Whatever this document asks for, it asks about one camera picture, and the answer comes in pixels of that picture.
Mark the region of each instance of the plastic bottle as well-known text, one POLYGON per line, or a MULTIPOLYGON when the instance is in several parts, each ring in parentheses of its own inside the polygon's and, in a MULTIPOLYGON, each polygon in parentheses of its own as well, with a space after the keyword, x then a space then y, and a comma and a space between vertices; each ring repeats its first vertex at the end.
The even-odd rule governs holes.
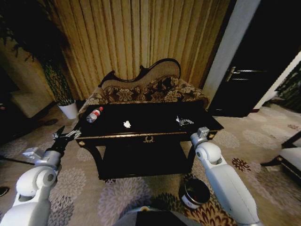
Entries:
POLYGON ((96 108, 94 111, 90 113, 90 115, 87 116, 86 120, 90 123, 93 123, 102 111, 103 111, 103 107, 96 108))

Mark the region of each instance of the sofa backrest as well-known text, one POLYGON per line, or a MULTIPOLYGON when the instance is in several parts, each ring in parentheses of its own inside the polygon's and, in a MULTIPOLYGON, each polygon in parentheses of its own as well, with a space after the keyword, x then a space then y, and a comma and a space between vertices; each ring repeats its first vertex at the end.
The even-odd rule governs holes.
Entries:
POLYGON ((180 64, 175 59, 171 58, 159 60, 149 68, 144 68, 141 65, 140 69, 139 75, 132 80, 120 79, 116 77, 114 71, 111 71, 103 78, 98 87, 106 89, 107 87, 134 88, 139 86, 140 88, 143 88, 160 77, 174 76, 180 78, 181 76, 180 64))

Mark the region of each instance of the floor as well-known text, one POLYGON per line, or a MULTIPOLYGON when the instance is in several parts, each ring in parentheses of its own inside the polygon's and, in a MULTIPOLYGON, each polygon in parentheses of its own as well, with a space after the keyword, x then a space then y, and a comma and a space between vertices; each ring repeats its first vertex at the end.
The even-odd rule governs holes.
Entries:
MULTIPOLYGON (((68 120, 55 106, 43 119, 58 119, 13 142, 0 147, 0 154, 25 160, 22 151, 38 146, 47 149, 53 143, 51 134, 62 125, 71 131, 76 120, 68 120)), ((301 130, 300 114, 278 105, 262 107, 245 118, 217 117, 225 127, 214 138, 229 165, 240 175, 256 200, 260 219, 266 226, 301 225, 301 188, 278 166, 263 168, 281 149, 281 143, 301 130)), ((189 142, 182 143, 187 153, 189 142)), ((0 186, 10 191, 0 197, 0 218, 12 206, 15 183, 30 165, 1 161, 0 186)), ((232 226, 235 221, 221 208, 211 189, 211 199, 199 209, 190 211, 179 201, 178 189, 183 178, 208 180, 204 168, 195 160, 188 175, 165 175, 116 180, 98 180, 96 167, 88 151, 70 142, 62 158, 62 170, 52 189, 50 226, 111 226, 127 211, 142 205, 183 213, 204 226, 232 226)))

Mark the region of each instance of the lower table shelf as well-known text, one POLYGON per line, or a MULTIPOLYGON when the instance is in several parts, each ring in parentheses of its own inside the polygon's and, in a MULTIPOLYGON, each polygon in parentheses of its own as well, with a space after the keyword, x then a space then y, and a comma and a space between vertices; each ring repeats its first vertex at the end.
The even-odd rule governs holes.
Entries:
POLYGON ((192 162, 180 143, 107 146, 100 179, 189 173, 192 162))

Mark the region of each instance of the potted plant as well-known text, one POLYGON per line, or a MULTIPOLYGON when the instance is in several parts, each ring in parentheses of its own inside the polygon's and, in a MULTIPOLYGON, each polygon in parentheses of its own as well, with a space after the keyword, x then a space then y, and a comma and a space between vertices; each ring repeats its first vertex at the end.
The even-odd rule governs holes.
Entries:
POLYGON ((0 38, 4 44, 8 39, 16 42, 16 57, 22 48, 29 53, 25 61, 38 59, 58 106, 69 119, 74 119, 77 108, 62 71, 65 59, 61 48, 67 46, 67 41, 49 19, 51 10, 46 6, 37 0, 1 0, 0 38))

